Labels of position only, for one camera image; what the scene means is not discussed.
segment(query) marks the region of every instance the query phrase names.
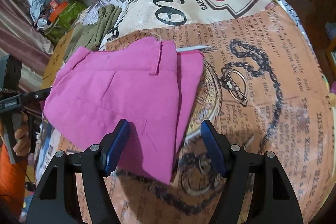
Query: black device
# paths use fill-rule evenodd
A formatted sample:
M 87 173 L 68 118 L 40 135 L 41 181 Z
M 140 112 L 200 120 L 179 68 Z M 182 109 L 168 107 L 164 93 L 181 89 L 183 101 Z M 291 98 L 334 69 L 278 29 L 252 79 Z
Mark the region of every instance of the black device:
M 46 219 L 49 224 L 85 223 L 80 212 L 75 173 L 82 173 L 92 223 L 120 224 L 103 177 L 116 168 L 121 151 L 116 152 L 115 148 L 123 149 L 123 146 L 115 144 L 118 136 L 125 135 L 124 131 L 128 130 L 126 124 L 126 120 L 120 120 L 113 133 L 105 135 L 99 145 L 91 145 L 84 152 L 67 155 L 58 151 L 37 186 L 26 224 L 44 224 Z M 245 223 L 303 224 L 293 188 L 273 152 L 257 155 L 231 145 L 226 136 L 216 132 L 209 120 L 202 123 L 202 130 L 209 130 L 219 146 L 219 161 L 223 163 L 223 175 L 227 177 L 209 224 L 237 223 L 249 173 L 255 173 L 255 181 Z
M 13 151 L 13 148 L 17 142 L 14 134 L 22 125 L 21 112 L 24 111 L 24 106 L 32 102 L 45 100 L 51 89 L 18 94 L 21 69 L 22 62 L 12 55 L 0 58 L 0 119 L 4 124 L 4 142 L 12 164 L 21 160 L 21 157 Z

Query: metal screw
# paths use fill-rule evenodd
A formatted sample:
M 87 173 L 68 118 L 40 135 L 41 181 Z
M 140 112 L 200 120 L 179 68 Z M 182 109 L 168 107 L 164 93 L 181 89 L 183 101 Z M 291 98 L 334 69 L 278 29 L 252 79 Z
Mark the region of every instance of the metal screw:
M 231 145 L 231 150 L 238 152 L 240 150 L 239 145 L 233 144 Z
M 63 152 L 63 151 L 57 151 L 56 154 L 55 154 L 56 158 L 60 158 L 60 157 L 62 157 L 63 155 L 64 155 L 64 152 Z
M 99 145 L 98 144 L 93 144 L 90 146 L 90 150 L 91 151 L 97 151 L 99 149 Z
M 267 152 L 266 152 L 266 155 L 267 155 L 267 157 L 269 157 L 269 158 L 274 158 L 274 157 L 275 157 L 275 154 L 274 154 L 272 151 L 267 151 Z

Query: wooden floor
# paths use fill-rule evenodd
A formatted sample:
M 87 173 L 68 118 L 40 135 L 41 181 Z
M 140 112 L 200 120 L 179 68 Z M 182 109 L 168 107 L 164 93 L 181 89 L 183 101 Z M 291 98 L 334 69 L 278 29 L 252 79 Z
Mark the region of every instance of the wooden floor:
M 298 14 L 310 39 L 322 72 L 329 84 L 335 80 L 326 57 L 330 41 L 325 32 L 327 22 L 336 22 L 336 0 L 286 0 Z

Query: folded pink garment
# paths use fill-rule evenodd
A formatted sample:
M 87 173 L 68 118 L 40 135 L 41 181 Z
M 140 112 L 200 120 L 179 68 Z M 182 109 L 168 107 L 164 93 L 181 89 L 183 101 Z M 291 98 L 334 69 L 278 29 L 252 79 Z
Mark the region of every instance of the folded pink garment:
M 128 120 L 118 166 L 169 183 L 202 71 L 199 51 L 177 55 L 174 42 L 154 37 L 116 52 L 80 47 L 57 73 L 44 115 L 81 149 Z

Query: pink satin curtain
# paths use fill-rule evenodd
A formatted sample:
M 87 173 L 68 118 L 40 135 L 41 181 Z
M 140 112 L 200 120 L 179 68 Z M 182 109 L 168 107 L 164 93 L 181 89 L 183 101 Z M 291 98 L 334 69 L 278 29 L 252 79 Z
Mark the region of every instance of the pink satin curtain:
M 32 27 L 28 0 L 0 0 L 0 57 L 22 61 L 20 89 L 38 90 L 53 45 Z

